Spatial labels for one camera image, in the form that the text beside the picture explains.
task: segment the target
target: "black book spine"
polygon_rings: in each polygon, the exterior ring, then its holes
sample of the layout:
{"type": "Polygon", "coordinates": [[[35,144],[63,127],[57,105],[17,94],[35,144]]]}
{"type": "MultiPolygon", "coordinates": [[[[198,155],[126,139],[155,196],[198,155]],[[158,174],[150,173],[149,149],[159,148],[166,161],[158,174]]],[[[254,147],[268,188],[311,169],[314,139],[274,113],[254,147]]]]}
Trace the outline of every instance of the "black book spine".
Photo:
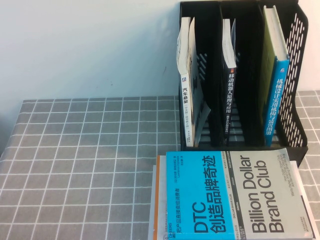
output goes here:
{"type": "Polygon", "coordinates": [[[224,143],[229,145],[230,138],[230,126],[231,126],[231,114],[234,101],[235,80],[236,80],[236,68],[226,67],[227,79],[225,85],[225,127],[224,127],[224,143]]]}

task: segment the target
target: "book spine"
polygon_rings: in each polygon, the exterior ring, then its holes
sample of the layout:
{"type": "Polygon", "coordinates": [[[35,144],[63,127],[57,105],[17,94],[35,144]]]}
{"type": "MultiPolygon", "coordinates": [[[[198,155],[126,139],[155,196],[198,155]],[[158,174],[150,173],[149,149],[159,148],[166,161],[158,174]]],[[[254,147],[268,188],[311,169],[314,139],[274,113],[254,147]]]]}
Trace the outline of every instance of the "book spine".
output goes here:
{"type": "Polygon", "coordinates": [[[226,151],[225,156],[226,156],[226,162],[227,162],[228,173],[229,173],[228,176],[229,176],[230,185],[231,185],[230,190],[232,192],[232,197],[233,197],[232,200],[233,200],[233,204],[236,206],[235,209],[233,209],[236,216],[236,219],[234,219],[233,222],[237,223],[237,226],[234,229],[234,231],[238,230],[238,232],[235,233],[235,236],[236,236],[236,239],[246,240],[247,237],[246,237],[245,224],[244,224],[244,219],[242,217],[240,199],[239,199],[238,189],[236,184],[236,177],[234,173],[230,152],[226,151]]]}
{"type": "Polygon", "coordinates": [[[289,60],[278,61],[274,60],[273,74],[268,96],[268,108],[264,123],[265,145],[270,147],[274,135],[281,97],[284,91],[289,60]]]}
{"type": "Polygon", "coordinates": [[[234,100],[235,91],[235,79],[236,79],[236,69],[230,68],[228,70],[227,84],[225,87],[225,127],[224,127],[224,143],[229,144],[230,137],[230,126],[231,126],[231,113],[232,113],[232,103],[234,100]]]}
{"type": "Polygon", "coordinates": [[[183,123],[184,123],[184,135],[185,143],[187,147],[194,146],[194,137],[192,131],[192,119],[191,119],[191,88],[190,79],[188,74],[181,75],[181,101],[183,106],[183,123]]]}

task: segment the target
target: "orange book edge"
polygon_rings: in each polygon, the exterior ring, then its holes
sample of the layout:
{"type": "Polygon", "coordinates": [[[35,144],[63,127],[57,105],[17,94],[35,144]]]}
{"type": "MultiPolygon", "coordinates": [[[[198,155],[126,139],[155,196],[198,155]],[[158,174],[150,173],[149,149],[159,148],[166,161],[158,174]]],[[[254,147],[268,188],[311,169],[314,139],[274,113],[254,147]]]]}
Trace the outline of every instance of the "orange book edge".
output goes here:
{"type": "Polygon", "coordinates": [[[158,237],[159,177],[160,177],[160,156],[158,155],[156,157],[153,240],[157,240],[157,237],[158,237]]]}

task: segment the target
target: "perforated side panel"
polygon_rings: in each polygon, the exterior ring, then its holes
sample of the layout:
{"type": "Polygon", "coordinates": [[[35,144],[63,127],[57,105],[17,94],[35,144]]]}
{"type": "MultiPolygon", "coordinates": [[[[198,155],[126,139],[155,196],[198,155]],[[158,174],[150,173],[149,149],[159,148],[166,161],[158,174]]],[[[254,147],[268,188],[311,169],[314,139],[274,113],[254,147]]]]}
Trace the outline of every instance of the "perforated side panel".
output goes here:
{"type": "Polygon", "coordinates": [[[301,132],[303,127],[295,105],[296,90],[308,32],[308,23],[303,23],[303,17],[303,15],[299,17],[299,13],[295,14],[294,22],[291,24],[290,35],[286,40],[290,64],[279,109],[281,128],[284,130],[288,144],[291,147],[307,146],[307,138],[301,132]]]}

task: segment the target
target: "white wall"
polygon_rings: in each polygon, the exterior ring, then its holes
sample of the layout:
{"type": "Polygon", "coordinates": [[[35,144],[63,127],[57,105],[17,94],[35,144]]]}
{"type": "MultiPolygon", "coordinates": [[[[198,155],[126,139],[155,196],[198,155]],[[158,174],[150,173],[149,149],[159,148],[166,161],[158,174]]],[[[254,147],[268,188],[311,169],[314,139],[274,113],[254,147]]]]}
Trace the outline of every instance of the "white wall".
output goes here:
{"type": "Polygon", "coordinates": [[[298,90],[320,90],[320,1],[299,0],[299,5],[308,18],[308,33],[298,90]]]}
{"type": "MultiPolygon", "coordinates": [[[[319,8],[307,1],[303,90],[320,89],[319,8]]],[[[25,99],[177,94],[178,29],[179,0],[1,0],[0,150],[25,99]]]]}

